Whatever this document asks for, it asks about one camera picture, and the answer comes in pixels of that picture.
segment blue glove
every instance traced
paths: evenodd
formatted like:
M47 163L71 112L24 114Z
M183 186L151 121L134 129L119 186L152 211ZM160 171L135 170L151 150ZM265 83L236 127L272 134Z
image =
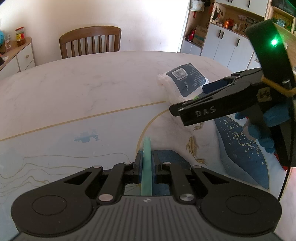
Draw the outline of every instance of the blue glove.
M236 113L235 118L237 120L245 118L245 115ZM288 104L277 104L270 108L263 114L264 121L268 127L279 125L290 119ZM263 131L258 126L249 124L248 132L250 136L258 139L259 144L265 148L267 153L274 153L274 140L270 136L264 136Z

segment yellow tape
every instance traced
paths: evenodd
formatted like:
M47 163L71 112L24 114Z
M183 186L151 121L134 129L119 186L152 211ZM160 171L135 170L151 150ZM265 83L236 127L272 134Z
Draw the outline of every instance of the yellow tape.
M279 93L281 93L282 95L286 96L286 97L293 97L294 95L296 95L296 87L291 89L291 90L287 90L284 87L280 86L279 84L269 80L268 78L262 76L261 81L265 84L267 84L268 86L270 86L271 88L277 90Z

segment white plastic bag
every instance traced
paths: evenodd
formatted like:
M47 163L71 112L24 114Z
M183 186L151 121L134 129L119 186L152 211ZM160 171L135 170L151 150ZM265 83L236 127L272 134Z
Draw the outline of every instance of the white plastic bag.
M170 105L195 98L203 92L202 86L208 83L208 79L191 63L158 75L158 84Z
M205 9L205 2L200 0L191 0L191 11L203 12Z

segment green cloth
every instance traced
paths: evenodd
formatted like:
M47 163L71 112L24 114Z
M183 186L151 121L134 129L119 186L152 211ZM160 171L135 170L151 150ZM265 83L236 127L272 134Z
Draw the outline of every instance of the green cloth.
M141 180L141 196L152 196L152 159L151 142L149 137L145 137L143 146L143 165Z

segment white cabinet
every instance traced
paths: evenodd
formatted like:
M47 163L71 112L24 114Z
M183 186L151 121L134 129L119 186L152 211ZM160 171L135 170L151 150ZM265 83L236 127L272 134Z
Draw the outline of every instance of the white cabinet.
M238 72L247 69L253 52L247 38L210 24L201 56L214 59L232 72Z
M264 17L267 10L267 4L268 0L249 0L246 10Z
M8 57L8 62L0 66L0 80L35 67L31 38L26 38L26 41L27 44L15 47L3 55Z
M214 57L214 60L227 67L233 50L237 43L237 34L227 30L225 28L222 29L221 39Z
M216 2L241 8L262 17L265 16L268 4L268 0L216 0Z
M214 59L223 30L224 28L221 28L218 25L209 25L201 56Z
M26 70L27 69L30 69L30 68L33 68L33 67L35 67L36 65L35 65L35 61L34 60L32 60L31 61L31 63L28 65L28 67L26 68Z
M17 64L17 58L14 57L12 60L10 60L3 69L0 71L0 80L5 79L11 75L16 74L19 72L19 67Z
M261 65L257 55L254 52L250 65L248 66L248 69L255 69L255 68L261 68Z
M201 48L192 44L191 50L190 50L190 54L194 54L194 55L200 55L201 52Z
M186 40L183 40L182 46L180 53L189 53L189 54L194 54L194 55L200 55L201 48L196 46L193 43L190 43Z
M183 43L182 43L182 46L180 49L180 53L190 53L191 46L192 46L192 43L190 43L186 40L183 40Z
M249 0L216 0L217 3L227 4L229 6L238 7L241 9L246 9L249 3Z
M24 71L33 60L32 45L29 44L17 54L20 70Z
M227 67L233 73L246 70L254 52L251 42L248 39L240 35L237 36L237 43Z
M249 3L249 0L232 0L232 6L238 7L241 9L247 9L248 3Z

